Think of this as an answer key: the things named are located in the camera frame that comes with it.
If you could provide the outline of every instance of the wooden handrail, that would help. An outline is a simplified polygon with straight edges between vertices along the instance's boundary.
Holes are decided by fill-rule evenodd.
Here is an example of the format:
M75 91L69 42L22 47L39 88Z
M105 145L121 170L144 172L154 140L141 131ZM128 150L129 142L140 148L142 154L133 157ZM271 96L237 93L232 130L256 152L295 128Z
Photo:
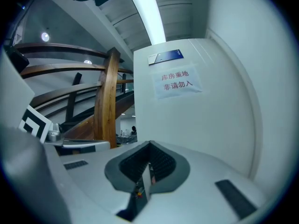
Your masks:
M107 140L110 147L116 146L115 131L115 97L119 59L121 54L116 48L108 51L109 58L104 60L105 71L101 73L99 81L103 83L98 88L94 106L94 138Z
M54 100L56 98L68 95L73 92L78 92L78 91L83 91L95 87L100 87L102 82L96 82L93 84L78 84L78 85L73 85L71 87L55 90L55 91L50 91L48 93L36 96L32 99L30 105L33 108L36 108L40 105L43 105L51 100Z
M116 83L117 84L124 84L124 83L133 83L134 80L117 80Z
M92 98L95 98L95 95L90 96L90 97L87 97L87 98L84 98L84 99L81 99L81 100L78 100L78 101L76 101L74 104L76 105L76 104L79 104L79 103L81 103L81 102L83 102L83 101L87 101L87 100L92 99ZM51 113L45 115L45 117L48 119L48 118L52 117L53 115L56 115L56 114L58 114L59 112L61 112L61 111L63 111L63 110L66 110L66 109L67 109L67 106L61 107L60 109L55 110L55 111L53 111L53 112L51 112Z
M78 93L78 94L77 94L77 97L80 96L80 95L85 95L85 94L87 94L87 93L94 92L94 91L97 91L97 89L93 89L93 90L89 90L89 91L85 91L85 92ZM44 110L44 109L47 109L47 108L49 108L49 107L51 107L51 106L53 106L53 105L56 105L56 104L58 104L58 103L60 103L60 102L62 102L62 101L68 100L68 99L69 99L69 97L67 96L67 97L64 97L64 98L62 98L62 99L53 101L53 102L51 102L51 103L49 103L49 104L46 104L46 105L44 105L44 106L42 106L42 107L36 109L36 111L37 111L37 112L40 112L40 111L42 111L42 110Z
M94 115L87 117L85 120L81 121L73 128L69 129L64 133L66 139L83 139L83 140L93 140L93 123Z
M70 71L70 70L105 70L103 65L94 65L86 63L63 63L63 64L47 64L47 65L34 65L26 67L21 76L23 79L35 77L38 75L50 74L54 72ZM118 72L129 73L133 72L127 69L118 69Z
M96 51L89 48L84 48L80 46L73 46L67 44L60 43L20 43L14 46L19 50L22 54L26 53L36 53L36 52L49 52L49 51L61 51L61 52L72 52L79 53L84 55L98 56L102 58L108 58L108 54L100 51Z

